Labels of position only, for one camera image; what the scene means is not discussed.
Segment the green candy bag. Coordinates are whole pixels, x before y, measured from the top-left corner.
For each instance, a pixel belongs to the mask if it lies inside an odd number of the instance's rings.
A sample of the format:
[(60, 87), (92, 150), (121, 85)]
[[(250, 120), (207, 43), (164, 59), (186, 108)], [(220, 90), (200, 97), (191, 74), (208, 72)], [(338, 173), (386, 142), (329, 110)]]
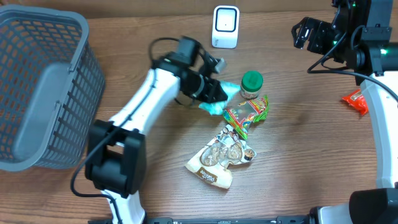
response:
[(248, 138), (248, 131), (253, 123), (265, 120), (269, 112), (267, 95), (244, 101), (235, 107), (223, 111), (224, 119), (244, 139)]

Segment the green capped bottle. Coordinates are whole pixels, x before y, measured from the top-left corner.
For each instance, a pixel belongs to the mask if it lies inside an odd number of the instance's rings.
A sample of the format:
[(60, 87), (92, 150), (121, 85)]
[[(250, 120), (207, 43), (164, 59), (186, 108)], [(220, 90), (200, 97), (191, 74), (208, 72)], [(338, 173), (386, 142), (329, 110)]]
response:
[(262, 88), (263, 81), (264, 79), (259, 72), (246, 72), (241, 80), (241, 96), (248, 100), (257, 98), (259, 96), (259, 91)]

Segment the white brown cookie bag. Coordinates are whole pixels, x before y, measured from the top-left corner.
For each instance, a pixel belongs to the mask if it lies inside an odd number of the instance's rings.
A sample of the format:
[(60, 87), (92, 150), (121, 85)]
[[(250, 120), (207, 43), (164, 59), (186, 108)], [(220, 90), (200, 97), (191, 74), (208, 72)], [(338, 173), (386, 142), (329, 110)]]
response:
[(228, 189), (233, 176), (228, 166), (251, 162), (256, 152), (241, 140), (231, 125), (226, 125), (208, 144), (199, 150), (185, 167), (202, 181)]

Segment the orange pasta packet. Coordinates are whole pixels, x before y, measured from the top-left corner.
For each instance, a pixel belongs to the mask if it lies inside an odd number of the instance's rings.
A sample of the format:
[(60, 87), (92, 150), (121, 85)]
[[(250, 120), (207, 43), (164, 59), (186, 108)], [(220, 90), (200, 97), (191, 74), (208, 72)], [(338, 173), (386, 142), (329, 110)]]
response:
[(365, 97), (360, 89), (355, 90), (349, 95), (343, 96), (342, 100), (351, 105), (355, 110), (359, 111), (362, 116), (369, 112)]

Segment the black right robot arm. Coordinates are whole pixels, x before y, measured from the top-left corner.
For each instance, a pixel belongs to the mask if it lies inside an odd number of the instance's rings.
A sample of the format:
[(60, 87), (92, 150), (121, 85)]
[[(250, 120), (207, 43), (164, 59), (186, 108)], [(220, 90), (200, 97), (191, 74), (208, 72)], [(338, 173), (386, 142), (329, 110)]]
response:
[(339, 0), (332, 22), (304, 17), (292, 27), (294, 47), (320, 54), (307, 72), (351, 75), (366, 100), (377, 155), (376, 188), (347, 203), (315, 207), (307, 223), (397, 223), (397, 43), (392, 0)]

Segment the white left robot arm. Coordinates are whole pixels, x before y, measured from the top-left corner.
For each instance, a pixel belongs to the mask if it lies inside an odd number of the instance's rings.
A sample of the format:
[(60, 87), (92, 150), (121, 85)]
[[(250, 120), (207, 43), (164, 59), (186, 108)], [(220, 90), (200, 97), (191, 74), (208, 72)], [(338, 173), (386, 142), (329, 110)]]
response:
[(226, 62), (210, 55), (197, 40), (181, 37), (177, 49), (159, 58), (149, 54), (146, 79), (109, 121), (97, 119), (89, 131), (85, 177), (111, 208), (107, 223), (145, 223), (139, 189), (146, 173), (146, 136), (162, 110), (179, 93), (193, 101), (216, 103), (228, 96), (211, 77)]

